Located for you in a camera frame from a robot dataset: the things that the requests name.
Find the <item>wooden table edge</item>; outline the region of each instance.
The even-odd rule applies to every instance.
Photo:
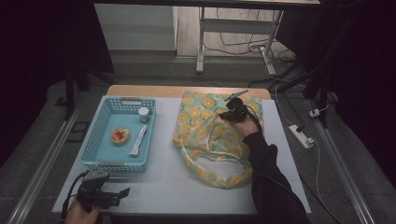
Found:
[[[108,88],[110,96],[137,96],[137,97],[176,97],[181,98],[185,91],[201,93],[232,94],[248,90],[245,96],[271,100],[267,89],[228,88],[228,87],[186,87],[186,86],[143,86],[143,85],[112,85]]]

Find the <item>white table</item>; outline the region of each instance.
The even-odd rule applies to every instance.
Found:
[[[187,167],[178,149],[172,142],[177,122],[181,98],[157,98],[157,114],[154,125],[148,169],[142,175],[129,178],[110,178],[103,191],[119,192],[131,188],[128,197],[120,201],[120,206],[103,210],[113,215],[252,215],[256,209],[251,198],[251,185],[237,189],[215,189],[197,178]],[[293,191],[310,213],[304,189],[298,176],[289,144],[282,128],[275,102],[263,100],[264,132],[268,144],[278,146],[277,164],[289,180]],[[52,212],[62,211],[62,203],[73,180],[87,170],[78,161],[78,153],[73,167],[64,183]]]

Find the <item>jar lid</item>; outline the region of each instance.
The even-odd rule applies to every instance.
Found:
[[[138,110],[140,116],[146,116],[149,114],[149,110],[147,107],[140,107]]]

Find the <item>table leg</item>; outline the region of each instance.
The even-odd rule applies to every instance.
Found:
[[[280,18],[282,17],[282,13],[283,13],[283,11],[275,11],[276,16],[275,16],[274,22],[271,26],[271,31],[268,36],[268,42],[265,47],[260,48],[260,50],[262,51],[262,57],[264,58],[265,66],[266,66],[269,76],[273,76],[276,74],[275,68],[274,68],[273,64],[271,63],[271,58],[269,56],[269,53],[271,50],[271,46],[274,42],[275,34],[277,31],[277,26],[279,25]]]
[[[205,8],[201,7],[201,17],[199,21],[199,45],[197,55],[196,73],[202,74],[204,72],[204,23],[205,23]]]

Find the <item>metal frame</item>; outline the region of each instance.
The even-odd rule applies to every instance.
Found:
[[[349,7],[350,4],[327,3],[326,6],[312,3],[292,3],[277,1],[247,1],[247,0],[94,0],[94,3],[146,5],[146,6],[178,6],[178,7],[229,7],[268,10],[299,10],[320,11]]]
[[[305,102],[308,109],[310,110],[314,109],[311,106],[311,104],[309,104],[308,101]],[[314,122],[315,122],[315,126],[317,127],[318,133],[326,146],[329,156],[332,159],[332,163],[334,164],[335,170],[337,171],[337,174],[340,176],[341,182],[343,183],[346,192],[350,196],[352,205],[354,206],[356,210],[356,214],[361,220],[361,223],[374,224],[375,223],[374,217],[371,214],[371,211],[366,201],[364,201],[364,198],[361,195],[361,191],[359,190],[358,186],[353,180],[352,175],[348,171],[347,166],[340,152],[338,151],[336,144],[332,140],[332,135],[329,133],[328,129],[323,127],[319,119],[314,118]]]
[[[206,19],[205,8],[201,8],[200,17],[200,34],[197,52],[196,73],[202,74],[204,72],[204,32],[215,33],[232,33],[232,34],[254,34],[254,35],[269,35],[268,42],[265,47],[261,47],[262,57],[265,62],[266,69],[270,76],[275,75],[276,71],[271,62],[269,52],[274,42],[277,27],[282,17],[283,11],[276,11],[273,21],[241,21],[241,20],[227,20],[227,19]]]
[[[38,168],[35,170],[35,174],[33,175],[20,200],[12,211],[11,216],[7,221],[7,224],[23,223],[24,220],[27,218],[27,215],[29,214],[33,203],[35,202],[35,198],[43,187],[44,182],[47,179],[48,174],[50,173],[50,169],[52,168],[53,163],[55,163],[55,160],[64,145],[64,141],[66,140],[67,135],[72,129],[72,126],[78,116],[79,110],[81,109],[81,106],[83,105],[85,99],[86,93],[83,93],[80,99],[78,99],[78,105],[75,111],[71,114],[69,120],[64,121],[61,130],[56,135],[54,141],[52,142],[52,145],[49,147],[49,150],[44,156],[44,159],[40,162]]]

